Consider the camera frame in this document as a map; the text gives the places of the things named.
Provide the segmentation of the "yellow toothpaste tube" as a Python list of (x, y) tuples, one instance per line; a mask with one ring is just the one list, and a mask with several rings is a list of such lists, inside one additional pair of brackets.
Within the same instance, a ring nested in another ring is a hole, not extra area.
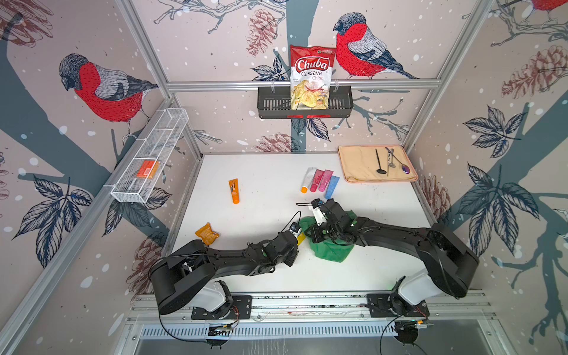
[(305, 239), (306, 239), (305, 234), (301, 232), (297, 237), (297, 245), (300, 246)]

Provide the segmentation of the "green microfibre cloth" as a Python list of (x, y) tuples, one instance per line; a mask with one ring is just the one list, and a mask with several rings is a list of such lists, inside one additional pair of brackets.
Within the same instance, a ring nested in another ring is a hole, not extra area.
[(335, 243), (327, 239), (320, 243), (315, 243), (312, 240), (314, 234), (314, 227), (317, 227), (317, 222), (314, 217), (302, 217), (300, 219), (300, 227), (303, 235), (309, 243), (311, 250), (319, 259), (328, 260), (335, 263), (342, 263), (351, 253), (354, 244), (347, 244), (344, 242)]

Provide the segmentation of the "light blue toothpaste tube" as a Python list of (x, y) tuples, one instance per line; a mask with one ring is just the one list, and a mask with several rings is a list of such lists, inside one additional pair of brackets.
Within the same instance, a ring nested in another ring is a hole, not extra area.
[(335, 175), (331, 176), (330, 181), (328, 183), (327, 190), (325, 192), (325, 199), (326, 200), (332, 198), (339, 181), (340, 181), (340, 178), (338, 176), (335, 176)]

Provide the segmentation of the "light pink toothpaste tube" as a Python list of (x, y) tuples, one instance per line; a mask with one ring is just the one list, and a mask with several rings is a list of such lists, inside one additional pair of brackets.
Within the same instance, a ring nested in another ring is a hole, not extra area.
[(327, 187), (330, 183), (330, 180), (333, 176), (333, 171), (332, 170), (325, 170), (324, 173), (322, 174), (318, 189), (320, 192), (325, 192), (327, 190)]

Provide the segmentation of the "dark pink toothpaste tube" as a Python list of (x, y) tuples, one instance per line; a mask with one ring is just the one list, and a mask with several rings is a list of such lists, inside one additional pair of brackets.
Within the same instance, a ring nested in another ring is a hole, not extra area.
[(310, 191), (311, 192), (316, 192), (318, 189), (318, 186), (321, 182), (322, 176), (324, 175), (324, 171), (322, 170), (315, 170), (314, 172), (314, 177), (312, 178), (312, 183), (310, 185)]

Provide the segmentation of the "white orange-capped toothpaste tube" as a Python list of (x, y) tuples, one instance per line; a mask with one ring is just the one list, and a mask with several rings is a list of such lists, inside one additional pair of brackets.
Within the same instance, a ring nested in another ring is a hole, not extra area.
[(315, 168), (315, 167), (309, 167), (307, 169), (306, 174), (305, 174), (304, 179), (303, 179), (301, 189), (300, 189), (300, 191), (303, 194), (306, 194), (311, 189), (313, 179), (314, 179), (316, 172), (317, 172), (317, 168)]

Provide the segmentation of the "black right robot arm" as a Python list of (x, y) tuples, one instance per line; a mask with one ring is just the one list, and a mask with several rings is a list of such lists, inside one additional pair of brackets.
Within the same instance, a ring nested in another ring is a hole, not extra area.
[(351, 217), (333, 199), (309, 203), (316, 225), (307, 228), (315, 243), (339, 246), (382, 247), (420, 259), (424, 268), (396, 282), (388, 296), (390, 310), (406, 314), (430, 297), (447, 294), (465, 297), (479, 259), (453, 232), (440, 223), (430, 228), (408, 228)]

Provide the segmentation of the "orange toothpaste tube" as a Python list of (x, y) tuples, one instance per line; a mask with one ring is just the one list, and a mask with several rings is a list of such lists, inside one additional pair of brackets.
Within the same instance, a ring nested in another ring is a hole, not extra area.
[(230, 188), (233, 204), (239, 204), (240, 195), (239, 195), (238, 179), (235, 178), (235, 179), (230, 180), (229, 181), (229, 188)]

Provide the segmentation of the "black ladle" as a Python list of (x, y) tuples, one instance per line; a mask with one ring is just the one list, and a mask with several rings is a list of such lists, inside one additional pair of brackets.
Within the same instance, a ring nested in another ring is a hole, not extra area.
[(375, 149), (375, 154), (376, 154), (377, 163), (378, 163), (377, 173), (380, 174), (380, 175), (386, 175), (386, 174), (387, 174), (387, 171), (384, 170), (383, 167), (382, 167), (381, 160), (380, 160), (380, 155), (379, 155), (377, 149)]

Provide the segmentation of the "orange snack wrapper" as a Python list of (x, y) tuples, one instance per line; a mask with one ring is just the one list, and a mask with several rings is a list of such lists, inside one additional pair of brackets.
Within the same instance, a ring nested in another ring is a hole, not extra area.
[(220, 237), (220, 234), (212, 229), (210, 223), (199, 228), (198, 231), (195, 232), (195, 235), (199, 237), (206, 246), (211, 246)]

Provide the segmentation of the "purple spoon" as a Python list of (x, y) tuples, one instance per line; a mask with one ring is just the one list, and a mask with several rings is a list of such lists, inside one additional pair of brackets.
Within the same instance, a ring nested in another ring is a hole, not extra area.
[(392, 152), (391, 154), (393, 156), (394, 159), (397, 160), (397, 162), (400, 164), (402, 171), (409, 175), (411, 173), (411, 170), (409, 168), (409, 166), (407, 166), (406, 164), (402, 163), (402, 161), (399, 160), (399, 158), (396, 157), (396, 155), (394, 154), (394, 152)]

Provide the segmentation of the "red cassava chips bag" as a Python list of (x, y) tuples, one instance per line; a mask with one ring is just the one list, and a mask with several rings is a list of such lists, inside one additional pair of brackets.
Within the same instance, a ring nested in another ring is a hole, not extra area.
[(290, 47), (291, 109), (328, 109), (335, 59), (330, 47)]

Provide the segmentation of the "orange packet in basket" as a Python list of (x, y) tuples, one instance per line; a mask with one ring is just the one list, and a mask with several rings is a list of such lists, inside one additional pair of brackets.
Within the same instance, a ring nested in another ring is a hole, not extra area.
[(140, 179), (153, 179), (160, 167), (160, 161), (144, 160), (141, 167), (136, 173), (136, 177)]

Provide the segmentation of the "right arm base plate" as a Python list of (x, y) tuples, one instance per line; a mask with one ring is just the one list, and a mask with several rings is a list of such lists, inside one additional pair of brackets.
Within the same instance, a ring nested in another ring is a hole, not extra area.
[(413, 306), (400, 296), (393, 296), (388, 292), (366, 294), (366, 307), (369, 308), (372, 318), (381, 317), (422, 317), (430, 316), (425, 301)]

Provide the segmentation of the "black wall basket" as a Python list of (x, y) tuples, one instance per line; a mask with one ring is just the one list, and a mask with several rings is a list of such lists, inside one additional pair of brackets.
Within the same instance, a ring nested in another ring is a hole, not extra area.
[(354, 108), (350, 87), (309, 90), (297, 87), (260, 87), (257, 109), (261, 119), (348, 118)]

